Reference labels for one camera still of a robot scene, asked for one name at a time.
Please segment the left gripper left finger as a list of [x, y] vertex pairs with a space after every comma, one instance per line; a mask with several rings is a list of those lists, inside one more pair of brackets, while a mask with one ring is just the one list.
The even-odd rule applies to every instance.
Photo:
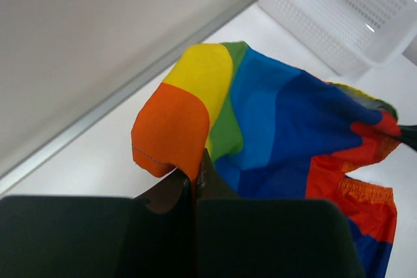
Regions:
[[190, 180], [142, 195], [1, 200], [2, 277], [194, 277]]

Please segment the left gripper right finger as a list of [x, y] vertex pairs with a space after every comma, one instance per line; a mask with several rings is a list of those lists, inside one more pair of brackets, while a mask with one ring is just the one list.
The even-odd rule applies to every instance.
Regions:
[[245, 199], [208, 153], [197, 179], [199, 277], [363, 277], [345, 216], [328, 201]]

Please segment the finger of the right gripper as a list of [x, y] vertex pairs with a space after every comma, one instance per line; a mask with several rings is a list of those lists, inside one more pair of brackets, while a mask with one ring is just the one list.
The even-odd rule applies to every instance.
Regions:
[[396, 139], [417, 151], [417, 125], [399, 125], [399, 129], [401, 134]]

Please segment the rainbow striped shorts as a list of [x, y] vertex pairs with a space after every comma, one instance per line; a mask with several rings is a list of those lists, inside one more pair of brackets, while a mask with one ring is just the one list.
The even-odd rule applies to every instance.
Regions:
[[401, 136], [391, 105], [245, 42], [189, 47], [131, 131], [133, 160], [153, 176], [177, 168], [195, 180], [208, 152], [241, 196], [333, 202], [368, 277], [386, 274], [397, 210], [391, 188], [349, 173], [385, 159]]

